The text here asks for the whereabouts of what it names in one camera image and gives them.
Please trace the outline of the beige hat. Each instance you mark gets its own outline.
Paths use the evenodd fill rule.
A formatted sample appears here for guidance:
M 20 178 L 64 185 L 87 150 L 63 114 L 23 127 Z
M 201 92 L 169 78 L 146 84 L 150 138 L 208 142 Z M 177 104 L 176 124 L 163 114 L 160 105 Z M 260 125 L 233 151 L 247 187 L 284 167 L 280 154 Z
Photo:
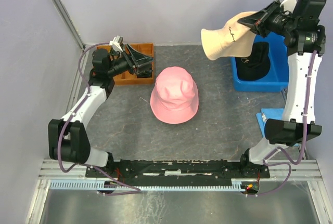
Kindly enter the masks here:
M 201 43 L 206 57 L 214 61 L 221 57 L 250 56 L 255 34 L 249 27 L 238 23 L 238 20 L 254 13 L 254 11 L 241 12 L 218 30 L 202 29 Z

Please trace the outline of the black cap with logo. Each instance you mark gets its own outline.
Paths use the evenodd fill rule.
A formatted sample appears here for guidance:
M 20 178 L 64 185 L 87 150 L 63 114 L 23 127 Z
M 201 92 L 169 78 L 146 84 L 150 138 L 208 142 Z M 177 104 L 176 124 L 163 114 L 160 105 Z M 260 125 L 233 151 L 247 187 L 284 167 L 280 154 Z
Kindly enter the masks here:
M 265 77 L 271 68 L 269 50 L 268 42 L 256 42 L 252 46 L 250 56 L 236 57 L 238 78 L 242 81 L 256 81 Z

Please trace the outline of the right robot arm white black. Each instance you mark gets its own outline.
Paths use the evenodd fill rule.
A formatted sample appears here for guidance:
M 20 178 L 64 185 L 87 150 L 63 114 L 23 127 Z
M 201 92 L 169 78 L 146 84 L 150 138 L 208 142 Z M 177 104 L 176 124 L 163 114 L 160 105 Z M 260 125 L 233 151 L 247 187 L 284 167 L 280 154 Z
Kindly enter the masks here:
M 246 178 L 285 147 L 305 144 L 319 136 L 322 127 L 315 124 L 314 95 L 318 68 L 325 52 L 325 28 L 319 16 L 326 0 L 296 0 L 292 9 L 286 2 L 273 1 L 266 8 L 238 23 L 261 37 L 273 32 L 284 37 L 287 47 L 289 82 L 286 105 L 281 120 L 267 119 L 265 136 L 244 154 L 239 173 Z

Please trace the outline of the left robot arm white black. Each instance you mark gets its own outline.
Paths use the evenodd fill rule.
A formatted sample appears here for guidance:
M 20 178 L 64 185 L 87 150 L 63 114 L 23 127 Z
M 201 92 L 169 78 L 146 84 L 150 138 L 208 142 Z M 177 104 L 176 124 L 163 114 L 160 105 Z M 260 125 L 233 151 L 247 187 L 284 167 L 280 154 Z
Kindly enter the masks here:
M 153 78 L 153 44 L 121 44 L 116 41 L 100 43 L 92 50 L 92 68 L 86 89 L 74 107 L 60 119 L 48 124 L 49 156 L 57 160 L 60 169 L 67 173 L 63 163 L 72 166 L 97 166 L 103 177 L 114 174 L 115 164 L 110 152 L 92 148 L 86 127 L 97 109 L 109 98 L 117 77 L 124 73 L 132 76 L 133 83 Z

